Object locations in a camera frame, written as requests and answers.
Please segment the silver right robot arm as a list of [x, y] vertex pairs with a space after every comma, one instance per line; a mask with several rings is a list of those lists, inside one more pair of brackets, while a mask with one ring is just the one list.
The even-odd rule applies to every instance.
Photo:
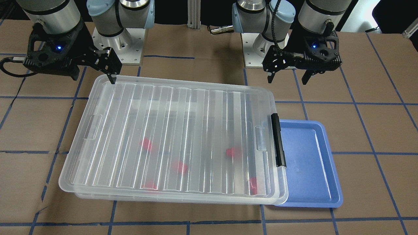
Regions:
[[34, 73], [79, 77], [79, 66], [106, 75], [115, 84], [122, 54], [137, 49], [129, 29], [149, 29], [155, 22], [154, 0], [88, 0], [86, 7], [98, 36], [93, 38], [73, 0], [18, 0], [33, 22], [25, 68]]

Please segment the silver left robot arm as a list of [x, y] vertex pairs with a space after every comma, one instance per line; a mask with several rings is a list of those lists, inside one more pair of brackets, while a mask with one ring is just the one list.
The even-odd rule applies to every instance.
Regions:
[[237, 33], [258, 33], [271, 42], [264, 49], [263, 70], [269, 83], [288, 67], [304, 70], [303, 85], [320, 73], [342, 65], [335, 26], [349, 0], [305, 0], [297, 11], [287, 0], [238, 0], [232, 6]]

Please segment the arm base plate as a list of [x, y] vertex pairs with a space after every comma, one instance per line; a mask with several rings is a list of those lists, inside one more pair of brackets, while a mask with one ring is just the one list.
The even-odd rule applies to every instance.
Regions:
[[114, 37], [104, 37], [94, 29], [93, 42], [99, 49], [112, 47], [123, 65], [140, 65], [143, 55], [146, 29], [127, 28]]
[[273, 43], [260, 33], [242, 33], [241, 39], [245, 68], [262, 69], [263, 59]]

